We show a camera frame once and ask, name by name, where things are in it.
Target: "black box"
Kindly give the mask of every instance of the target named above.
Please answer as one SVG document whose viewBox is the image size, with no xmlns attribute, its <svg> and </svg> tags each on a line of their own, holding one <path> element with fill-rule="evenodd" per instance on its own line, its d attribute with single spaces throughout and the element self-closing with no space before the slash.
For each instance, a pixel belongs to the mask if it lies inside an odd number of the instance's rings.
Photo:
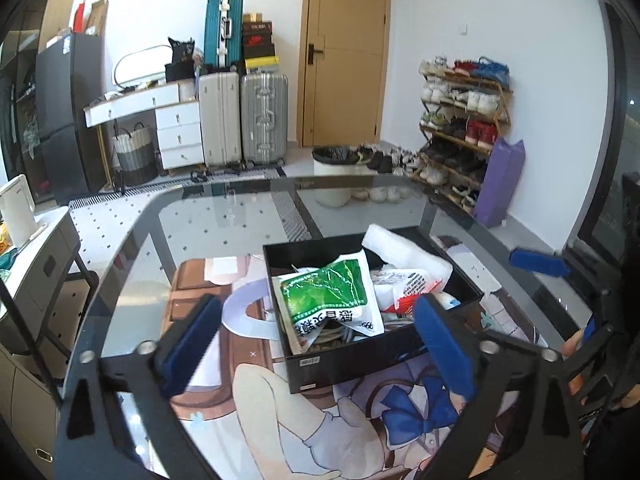
<svg viewBox="0 0 640 480">
<path fill-rule="evenodd" d="M 417 227 L 394 229 L 393 232 L 408 238 L 425 251 L 440 256 L 453 265 L 453 273 L 444 291 L 457 298 L 461 304 L 449 312 L 482 298 L 482 292 L 467 275 L 441 248 L 424 238 Z M 363 238 L 364 234 L 357 234 L 264 246 L 264 259 L 269 273 L 269 288 L 273 304 L 277 304 L 271 283 L 273 276 L 293 272 L 292 265 L 324 267 L 341 254 L 361 251 Z M 365 252 L 370 269 L 382 267 L 384 262 L 379 256 L 366 249 Z M 293 355 L 284 331 L 280 310 L 276 308 L 275 312 L 285 354 L 289 391 L 292 394 L 351 381 L 426 352 L 415 327 L 409 325 L 331 350 Z"/>
<path fill-rule="evenodd" d="M 254 57 L 271 57 L 276 55 L 276 47 L 273 43 L 256 46 L 242 46 L 242 53 L 245 59 L 253 59 Z"/>
<path fill-rule="evenodd" d="M 273 22 L 244 22 L 242 24 L 243 34 L 272 34 Z"/>
</svg>

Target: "teal suitcase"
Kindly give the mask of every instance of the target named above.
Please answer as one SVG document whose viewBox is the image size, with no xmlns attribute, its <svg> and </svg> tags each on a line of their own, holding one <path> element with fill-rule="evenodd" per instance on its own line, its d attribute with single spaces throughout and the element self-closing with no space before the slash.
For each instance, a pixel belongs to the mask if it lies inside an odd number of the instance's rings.
<svg viewBox="0 0 640 480">
<path fill-rule="evenodd" d="M 204 62 L 224 68 L 242 57 L 242 0 L 207 0 Z"/>
</svg>

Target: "screw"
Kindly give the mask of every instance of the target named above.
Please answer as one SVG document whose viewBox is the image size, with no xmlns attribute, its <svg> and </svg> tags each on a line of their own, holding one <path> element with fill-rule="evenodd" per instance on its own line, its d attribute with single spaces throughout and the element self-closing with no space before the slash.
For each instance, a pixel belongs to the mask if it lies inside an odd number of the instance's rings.
<svg viewBox="0 0 640 480">
<path fill-rule="evenodd" d="M 545 348 L 542 351 L 542 358 L 550 363 L 555 363 L 558 360 L 558 354 L 549 348 Z"/>
<path fill-rule="evenodd" d="M 138 352 L 140 355 L 149 355 L 155 352 L 157 347 L 158 345 L 155 341 L 143 341 L 136 348 L 136 352 Z"/>
<path fill-rule="evenodd" d="M 80 362 L 82 364 L 90 363 L 91 361 L 94 360 L 94 357 L 95 357 L 95 353 L 93 353 L 91 350 L 87 350 L 86 352 L 82 352 L 80 354 Z"/>
<path fill-rule="evenodd" d="M 482 341 L 480 343 L 480 349 L 485 354 L 494 355 L 498 353 L 498 350 L 500 350 L 500 347 L 498 346 L 497 343 L 494 343 L 493 341 Z"/>
</svg>

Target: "blue gripper pad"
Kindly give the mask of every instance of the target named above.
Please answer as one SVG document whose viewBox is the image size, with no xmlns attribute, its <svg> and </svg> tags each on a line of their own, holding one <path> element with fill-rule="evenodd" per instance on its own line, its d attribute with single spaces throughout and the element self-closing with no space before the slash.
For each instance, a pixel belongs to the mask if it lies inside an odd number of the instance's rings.
<svg viewBox="0 0 640 480">
<path fill-rule="evenodd" d="M 212 296 L 162 362 L 160 391 L 165 399 L 184 393 L 221 323 L 222 302 Z"/>
<path fill-rule="evenodd" d="M 539 253 L 528 249 L 514 249 L 509 256 L 509 262 L 518 269 L 539 272 L 547 276 L 562 278 L 568 276 L 571 269 L 560 256 Z"/>
<path fill-rule="evenodd" d="M 456 342 L 425 296 L 414 307 L 415 329 L 433 358 L 446 387 L 470 401 L 475 392 L 473 361 Z"/>
</svg>

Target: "black garbage bag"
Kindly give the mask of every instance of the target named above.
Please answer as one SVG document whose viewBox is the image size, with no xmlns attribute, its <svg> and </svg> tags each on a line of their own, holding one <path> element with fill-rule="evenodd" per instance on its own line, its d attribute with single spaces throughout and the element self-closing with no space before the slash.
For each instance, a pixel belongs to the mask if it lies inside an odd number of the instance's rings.
<svg viewBox="0 0 640 480">
<path fill-rule="evenodd" d="M 314 160 L 321 164 L 331 164 L 333 166 L 352 166 L 360 160 L 358 152 L 350 150 L 347 146 L 314 148 L 312 156 Z"/>
</svg>

